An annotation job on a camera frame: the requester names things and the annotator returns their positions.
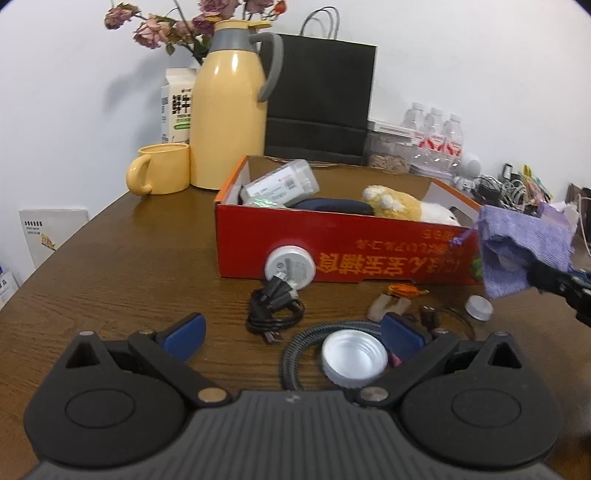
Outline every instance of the yellow mug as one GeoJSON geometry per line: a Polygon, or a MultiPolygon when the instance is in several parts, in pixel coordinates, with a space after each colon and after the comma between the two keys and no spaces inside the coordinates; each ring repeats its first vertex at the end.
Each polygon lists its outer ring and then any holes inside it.
{"type": "Polygon", "coordinates": [[[136,195],[162,195],[189,186],[189,146],[184,143],[162,143],[138,150],[125,175],[127,188],[136,195]]]}

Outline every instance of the red cardboard box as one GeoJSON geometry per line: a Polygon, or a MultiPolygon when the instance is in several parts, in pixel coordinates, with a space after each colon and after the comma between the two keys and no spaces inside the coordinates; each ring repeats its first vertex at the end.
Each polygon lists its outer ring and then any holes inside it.
{"type": "MultiPolygon", "coordinates": [[[[417,283],[476,283],[476,235],[463,245],[449,242],[464,227],[393,220],[347,213],[271,209],[238,205],[240,189],[281,163],[244,157],[215,200],[217,261],[222,277],[263,278],[267,256],[297,245],[316,262],[314,281],[360,282],[368,278],[417,283]]],[[[480,206],[437,179],[349,165],[315,166],[318,197],[360,200],[368,185],[384,185],[451,208],[462,225],[480,206]]]]}

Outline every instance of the yellow thermos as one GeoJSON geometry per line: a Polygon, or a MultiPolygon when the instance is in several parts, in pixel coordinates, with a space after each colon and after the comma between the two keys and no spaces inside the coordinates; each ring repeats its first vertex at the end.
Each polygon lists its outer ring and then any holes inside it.
{"type": "Polygon", "coordinates": [[[276,33],[253,33],[269,21],[216,23],[209,54],[201,66],[191,107],[191,184],[219,190],[243,155],[262,155],[267,100],[283,64],[283,40],[276,33]],[[273,43],[265,78],[256,43],[273,43]]]}

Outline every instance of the gray handle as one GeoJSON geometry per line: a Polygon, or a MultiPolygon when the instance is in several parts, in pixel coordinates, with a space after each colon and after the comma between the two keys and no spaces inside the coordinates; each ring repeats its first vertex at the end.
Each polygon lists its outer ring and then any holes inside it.
{"type": "Polygon", "coordinates": [[[277,85],[277,80],[279,80],[281,68],[283,67],[283,39],[273,32],[261,32],[249,35],[248,40],[251,43],[260,41],[270,41],[273,43],[273,60],[271,61],[269,76],[267,77],[267,81],[262,84],[258,96],[259,102],[266,102],[271,96],[273,88],[277,85]]]}

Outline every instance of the metal pin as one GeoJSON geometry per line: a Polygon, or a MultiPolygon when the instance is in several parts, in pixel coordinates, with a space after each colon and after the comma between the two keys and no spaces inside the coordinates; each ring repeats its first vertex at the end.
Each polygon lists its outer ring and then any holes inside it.
{"type": "Polygon", "coordinates": [[[382,387],[365,387],[359,396],[365,401],[384,401],[388,398],[388,390],[382,387]]]}
{"type": "Polygon", "coordinates": [[[228,392],[218,387],[207,387],[197,393],[197,398],[205,403],[218,403],[227,397],[228,392]]]}

